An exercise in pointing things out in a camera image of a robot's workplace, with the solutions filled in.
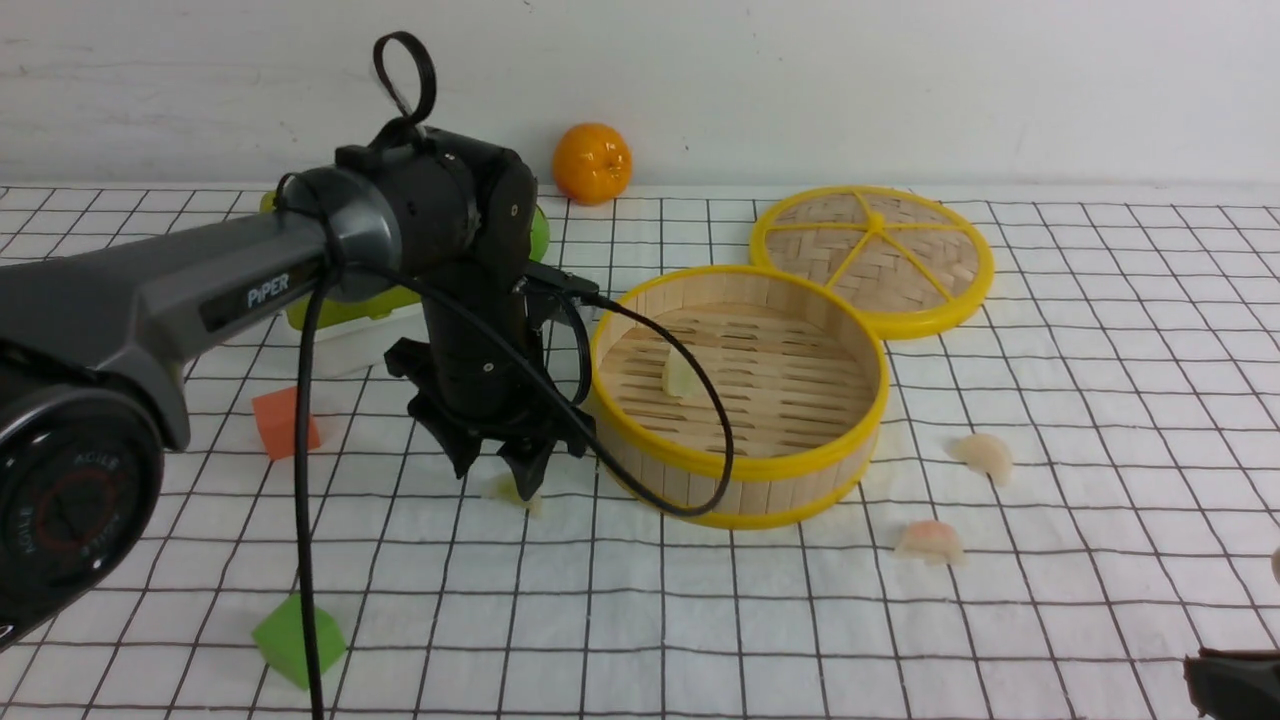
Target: steamer basket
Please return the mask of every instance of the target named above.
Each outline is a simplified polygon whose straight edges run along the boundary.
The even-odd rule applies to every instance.
[[[823,187],[771,208],[751,233],[751,264],[819,283],[883,340],[948,331],[995,279],[987,241],[948,208],[882,187]]]
[[[733,478],[692,521],[760,529],[826,510],[861,478],[888,397],[888,363],[858,313],[820,286],[772,269],[681,270],[620,301],[681,340],[704,366],[733,427]],[[724,437],[710,400],[662,389],[669,346],[612,313],[591,342],[602,442],[676,505],[710,500]]]

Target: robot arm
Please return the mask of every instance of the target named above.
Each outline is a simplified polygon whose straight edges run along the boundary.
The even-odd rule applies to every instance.
[[[184,363],[303,299],[334,250],[445,292],[543,366],[549,313],[521,291],[526,273],[544,288],[567,278],[529,263],[532,173],[511,150],[443,131],[380,138],[284,184],[275,213],[0,269],[0,648],[101,580],[141,536],[164,450],[191,438]],[[388,287],[348,272],[330,297]],[[508,355],[422,302],[431,342],[401,341],[387,361],[419,387],[408,411],[460,477],[484,439],[507,443],[529,495],[557,441],[585,452]]]

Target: yellow rim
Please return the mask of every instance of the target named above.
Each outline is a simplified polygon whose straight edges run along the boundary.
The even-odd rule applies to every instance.
[[[863,206],[868,218],[872,218],[872,213],[868,211],[867,201],[863,199],[863,193],[870,195],[884,195],[888,197],[897,197],[900,200],[910,200],[922,208],[928,208],[940,215],[950,219],[955,225],[937,225],[931,223],[904,223],[900,227],[877,227],[874,222],[868,223],[804,223],[804,224],[791,224],[791,225],[776,225],[778,215],[787,211],[792,206],[804,202],[806,200],[813,200],[815,197],[822,197],[826,195],[852,195],[858,199],[858,202]],[[893,246],[895,250],[902,254],[904,258],[911,265],[915,266],[920,274],[947,300],[943,305],[933,307],[931,310],[922,310],[919,313],[873,313],[867,310],[856,310],[858,314],[870,325],[876,336],[883,340],[911,340],[918,337],[927,337],[931,334],[938,334],[951,328],[964,323],[973,316],[974,313],[982,307],[983,301],[987,300],[987,293],[991,291],[991,283],[996,279],[996,259],[991,254],[991,247],[987,245],[986,238],[978,232],[978,228],[955,213],[950,208],[913,195],[910,192],[902,192],[900,190],[892,190],[886,187],[870,187],[870,186],[835,186],[835,187],[819,187],[817,190],[810,190],[801,192],[800,195],[794,195],[782,200],[769,208],[769,210],[756,220],[755,227],[751,229],[751,246],[750,256],[751,264],[758,268],[768,268],[771,270],[777,270],[773,264],[773,259],[769,258],[768,243],[765,242],[768,234],[778,229],[805,229],[805,228],[845,228],[863,231],[861,240],[850,250],[849,255],[845,258],[844,263],[836,269],[827,287],[835,284],[845,270],[852,264],[854,259],[867,246],[872,237],[877,237]],[[896,240],[893,240],[886,231],[892,229],[948,229],[963,232],[969,242],[973,243],[974,250],[978,252],[978,273],[974,277],[969,287],[959,296],[952,297],[946,290],[943,290],[942,283],[938,282],[933,273],[931,273],[919,258],[914,252],[906,250]]]
[[[855,451],[858,445],[865,441],[879,425],[881,416],[884,414],[884,405],[888,402],[890,370],[888,360],[884,355],[884,347],[876,336],[876,332],[868,327],[868,324],[863,320],[863,316],[854,310],[852,305],[842,300],[840,296],[814,282],[788,275],[787,273],[771,268],[753,268],[750,265],[716,265],[691,268],[657,277],[644,284],[636,286],[631,292],[623,295],[618,302],[625,305],[631,299],[667,282],[717,273],[763,275],[796,284],[810,292],[820,295],[858,323],[859,328],[863,329],[876,351],[876,363],[879,370],[879,384],[876,389],[876,400],[872,402],[867,414],[863,415],[863,419],[850,428],[849,432],[827,445],[806,450],[804,452],[797,452],[795,455],[785,455],[781,457],[735,457],[733,479],[741,483],[750,483],[791,478],[804,475],[814,470],[820,470],[832,462],[847,457]],[[603,419],[608,421],[614,430],[617,430],[625,442],[634,445],[641,452],[668,465],[675,465],[682,470],[687,470],[695,475],[719,478],[724,469],[724,457],[722,455],[701,450],[691,450],[645,429],[640,425],[640,423],[627,415],[604,388],[599,373],[602,357],[598,348],[600,346],[600,337],[604,334],[604,331],[611,322],[613,322],[613,313],[605,313],[595,328],[595,336],[591,338],[591,359],[593,366],[596,370],[591,373],[591,389],[594,391],[595,400],[602,409],[602,415],[604,415]]]
[[[861,482],[863,475],[867,474],[867,468],[872,464],[872,457],[874,455],[876,455],[876,448],[872,447],[872,451],[867,455],[867,460],[863,460],[863,464],[859,465],[856,470],[854,470],[852,477],[850,477],[849,480],[845,482],[845,484],[840,486],[831,493],[824,495],[808,505],[801,505],[800,507],[794,507],[791,510],[786,510],[782,512],[772,512],[768,515],[726,515],[723,512],[708,512],[707,515],[700,515],[698,518],[681,518],[681,520],[692,523],[695,525],[717,528],[721,530],[768,530],[771,528],[782,528],[785,525],[794,525],[796,523],[813,518],[814,515],[840,502],[840,498],[852,492],[852,489],[858,486],[858,483]],[[612,470],[605,468],[605,471],[609,473],[611,477],[613,477],[614,482],[617,482],[617,477],[613,475]],[[630,492],[632,497],[635,497],[640,502],[644,502],[645,505],[649,505],[648,502],[645,502],[643,497],[631,492],[631,488],[628,488],[626,484],[621,482],[618,484],[622,486],[622,489]]]

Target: white wall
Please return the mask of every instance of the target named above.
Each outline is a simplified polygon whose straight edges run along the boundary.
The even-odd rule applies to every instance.
[[[1270,0],[0,0],[0,178],[328,161],[397,28],[543,177],[600,119],[640,183],[1280,182]]]

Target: circular dial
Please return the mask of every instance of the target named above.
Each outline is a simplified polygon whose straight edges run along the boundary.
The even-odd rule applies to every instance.
[[[146,512],[136,456],[123,443],[37,437],[9,496],[4,543],[27,584],[78,585],[105,573]]]

